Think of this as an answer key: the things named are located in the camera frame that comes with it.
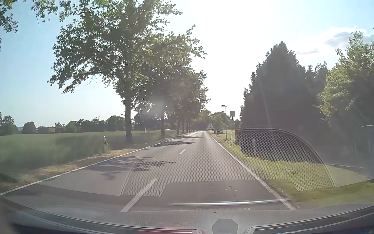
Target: grass field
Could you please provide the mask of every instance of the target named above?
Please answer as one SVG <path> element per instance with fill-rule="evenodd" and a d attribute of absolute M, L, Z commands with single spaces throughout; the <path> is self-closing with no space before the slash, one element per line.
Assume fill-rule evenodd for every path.
<path fill-rule="evenodd" d="M 326 165 L 335 187 L 324 186 L 327 184 L 324 176 L 319 176 L 324 171 L 323 165 L 283 160 L 274 162 L 258 157 L 248 157 L 240 151 L 240 146 L 231 144 L 230 130 L 227 131 L 227 141 L 225 141 L 225 134 L 211 133 L 211 136 L 261 179 L 284 196 L 289 197 L 298 208 L 374 203 L 374 181 L 367 180 L 362 174 Z"/>
<path fill-rule="evenodd" d="M 173 137 L 176 130 L 165 131 Z M 161 131 L 133 131 L 133 145 L 125 142 L 125 132 L 87 132 L 64 134 L 24 134 L 0 136 L 0 173 L 14 175 L 68 163 L 106 153 L 103 136 L 110 150 L 139 149 L 161 139 Z"/>

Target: sky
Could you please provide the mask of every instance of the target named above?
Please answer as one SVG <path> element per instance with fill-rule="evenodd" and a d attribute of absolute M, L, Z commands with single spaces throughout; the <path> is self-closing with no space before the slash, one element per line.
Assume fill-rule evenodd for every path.
<path fill-rule="evenodd" d="M 374 41 L 374 1 L 224 1 L 173 0 L 184 14 L 170 16 L 168 30 L 184 33 L 193 24 L 193 36 L 207 53 L 194 58 L 196 71 L 207 73 L 205 85 L 211 112 L 236 111 L 239 118 L 243 89 L 251 72 L 270 48 L 284 41 L 304 66 L 326 61 L 334 66 L 335 49 L 344 50 L 351 32 L 360 30 Z M 102 82 L 82 83 L 74 93 L 61 94 L 47 81 L 54 74 L 52 47 L 60 32 L 58 17 L 38 22 L 31 3 L 19 1 L 12 13 L 18 33 L 2 33 L 0 52 L 0 110 L 17 126 L 34 121 L 54 126 L 71 120 L 107 119 L 124 113 L 121 98 Z"/>

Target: grass verge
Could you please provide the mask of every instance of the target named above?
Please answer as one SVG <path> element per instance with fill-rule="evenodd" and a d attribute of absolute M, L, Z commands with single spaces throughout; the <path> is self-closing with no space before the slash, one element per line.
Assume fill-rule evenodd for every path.
<path fill-rule="evenodd" d="M 6 191 L 79 167 L 132 152 L 176 137 L 176 131 L 132 132 L 132 145 L 125 132 L 92 132 L 53 135 L 0 136 L 0 189 Z M 103 148 L 106 136 L 109 148 Z"/>
<path fill-rule="evenodd" d="M 248 157 L 241 152 L 240 146 L 231 143 L 231 140 L 235 141 L 234 132 L 232 137 L 231 131 L 227 131 L 227 141 L 225 134 L 210 135 L 261 179 L 290 198 L 299 209 L 350 203 L 374 204 L 374 180 L 367 180 L 360 173 L 309 162 Z"/>

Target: road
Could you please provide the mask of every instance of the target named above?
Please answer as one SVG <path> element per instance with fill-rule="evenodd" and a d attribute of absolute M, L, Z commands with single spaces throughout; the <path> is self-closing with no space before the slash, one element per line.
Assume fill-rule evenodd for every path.
<path fill-rule="evenodd" d="M 9 192 L 2 197 L 45 210 L 69 206 L 120 213 L 293 208 L 257 179 L 206 131 L 199 131 Z"/>

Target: street lamp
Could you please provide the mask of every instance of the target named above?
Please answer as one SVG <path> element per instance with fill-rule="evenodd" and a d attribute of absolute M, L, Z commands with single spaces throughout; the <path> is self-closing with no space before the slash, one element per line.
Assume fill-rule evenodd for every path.
<path fill-rule="evenodd" d="M 227 106 L 226 105 L 221 105 L 221 107 L 224 107 L 224 113 L 227 115 Z M 224 132 L 226 134 L 226 138 L 224 139 L 224 141 L 227 141 L 227 129 Z"/>

